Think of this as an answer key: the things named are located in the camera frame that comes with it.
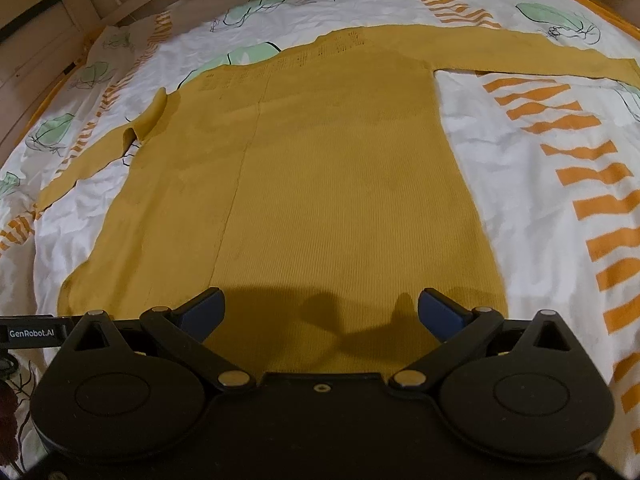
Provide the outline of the light wooden bed frame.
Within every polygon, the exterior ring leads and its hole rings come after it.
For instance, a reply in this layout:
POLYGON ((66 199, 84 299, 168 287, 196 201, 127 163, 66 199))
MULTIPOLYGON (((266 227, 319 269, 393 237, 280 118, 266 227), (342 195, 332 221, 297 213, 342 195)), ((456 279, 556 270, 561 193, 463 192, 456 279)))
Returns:
MULTIPOLYGON (((1 186, 28 194, 158 87, 247 64, 334 29, 532 25, 520 0, 1 0, 1 186)), ((590 0, 555 6, 554 38, 636 58, 639 32, 590 0)))

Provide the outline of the mustard yellow knit sweater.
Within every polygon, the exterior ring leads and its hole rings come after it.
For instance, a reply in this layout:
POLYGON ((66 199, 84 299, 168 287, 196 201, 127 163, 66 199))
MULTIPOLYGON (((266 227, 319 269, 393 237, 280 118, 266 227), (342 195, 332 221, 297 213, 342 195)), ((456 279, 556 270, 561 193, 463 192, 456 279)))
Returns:
POLYGON ((506 312, 474 200, 442 130, 440 70, 639 78, 636 62, 478 27, 337 30, 267 61, 157 92, 40 194, 62 203, 137 153, 62 315, 136 318, 217 287, 209 347, 253 374, 390 374, 431 349, 435 287, 506 312))

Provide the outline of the white patterned duvet cover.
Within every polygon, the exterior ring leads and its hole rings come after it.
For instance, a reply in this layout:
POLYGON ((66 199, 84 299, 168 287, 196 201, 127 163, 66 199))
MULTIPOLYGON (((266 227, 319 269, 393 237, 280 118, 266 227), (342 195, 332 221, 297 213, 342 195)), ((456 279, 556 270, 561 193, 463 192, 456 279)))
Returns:
MULTIPOLYGON (((516 10, 552 44, 560 12, 535 0, 516 10)), ((436 26, 512 29, 502 25, 436 26)), ((244 66, 267 61, 269 53, 244 66)), ((626 58, 636 62, 639 55, 626 58)), ((503 279, 512 318, 559 312, 587 350, 614 398, 603 458, 628 478, 639 471, 639 78, 592 79, 440 70, 435 75, 442 130, 474 200, 503 279)), ((78 158, 87 146, 70 164, 78 158)), ((59 314, 63 282, 85 262, 122 189, 137 147, 91 177, 62 203, 40 209, 41 192, 1 187, 1 311, 59 314)))

